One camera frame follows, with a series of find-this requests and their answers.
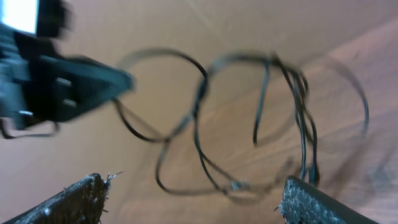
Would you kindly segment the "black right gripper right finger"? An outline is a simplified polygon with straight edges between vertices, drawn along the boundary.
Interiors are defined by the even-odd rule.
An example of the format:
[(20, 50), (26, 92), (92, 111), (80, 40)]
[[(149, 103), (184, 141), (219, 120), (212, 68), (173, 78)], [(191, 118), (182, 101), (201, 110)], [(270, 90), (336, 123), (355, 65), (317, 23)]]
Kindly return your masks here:
[(377, 224), (292, 175), (285, 181), (277, 209), (289, 224)]

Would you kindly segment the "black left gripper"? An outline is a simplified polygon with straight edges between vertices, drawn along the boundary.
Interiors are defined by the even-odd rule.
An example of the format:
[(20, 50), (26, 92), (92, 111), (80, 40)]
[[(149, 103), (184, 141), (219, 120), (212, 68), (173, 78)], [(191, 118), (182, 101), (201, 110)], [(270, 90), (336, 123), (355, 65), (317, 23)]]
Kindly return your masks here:
[[(11, 119), (16, 129), (69, 121), (134, 87), (135, 78), (123, 70), (88, 57), (54, 56), (49, 39), (1, 31), (1, 118)], [(40, 68), (43, 63), (49, 71)]]

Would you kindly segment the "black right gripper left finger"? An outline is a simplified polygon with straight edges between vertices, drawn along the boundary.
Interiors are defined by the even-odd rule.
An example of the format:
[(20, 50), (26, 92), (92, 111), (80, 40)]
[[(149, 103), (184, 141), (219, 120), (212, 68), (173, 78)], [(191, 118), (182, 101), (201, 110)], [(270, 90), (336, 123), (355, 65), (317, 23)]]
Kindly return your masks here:
[(102, 177), (92, 173), (64, 188), (61, 192), (5, 221), (4, 224), (98, 224), (106, 201), (109, 199), (111, 181), (116, 174)]

